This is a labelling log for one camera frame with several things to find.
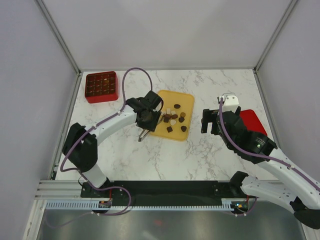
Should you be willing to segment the metal serving tongs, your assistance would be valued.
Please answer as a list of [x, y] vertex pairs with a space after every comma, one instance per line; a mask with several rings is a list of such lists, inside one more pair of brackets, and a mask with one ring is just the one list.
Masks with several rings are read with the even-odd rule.
[[142, 129], [142, 132], [138, 136], [138, 142], [142, 142], [149, 133], [153, 133], [156, 130], [157, 125], [159, 125], [164, 119], [164, 113], [155, 113], [152, 115], [150, 120], [139, 121], [137, 126]]

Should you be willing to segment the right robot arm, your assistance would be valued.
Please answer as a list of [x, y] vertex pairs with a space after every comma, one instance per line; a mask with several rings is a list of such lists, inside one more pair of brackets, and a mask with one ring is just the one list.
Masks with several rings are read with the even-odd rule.
[[253, 176], [237, 171], [230, 179], [228, 191], [233, 197], [243, 194], [262, 198], [289, 212], [309, 228], [320, 228], [320, 183], [310, 177], [284, 154], [265, 133], [250, 127], [251, 120], [242, 118], [240, 108], [235, 112], [204, 109], [201, 133], [208, 131], [220, 136], [227, 148], [242, 159], [268, 171], [282, 182], [272, 186]]

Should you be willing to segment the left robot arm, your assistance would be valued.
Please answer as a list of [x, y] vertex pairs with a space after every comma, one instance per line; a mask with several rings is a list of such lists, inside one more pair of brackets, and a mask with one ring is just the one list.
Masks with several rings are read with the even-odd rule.
[[150, 90], [146, 96], [129, 98], [122, 108], [91, 127], [74, 123], [67, 134], [62, 153], [64, 159], [60, 171], [65, 171], [64, 163], [69, 160], [75, 170], [92, 184], [92, 192], [105, 197], [110, 190], [109, 179], [98, 165], [98, 146], [108, 137], [126, 126], [136, 124], [143, 133], [154, 132], [161, 119], [162, 98]]

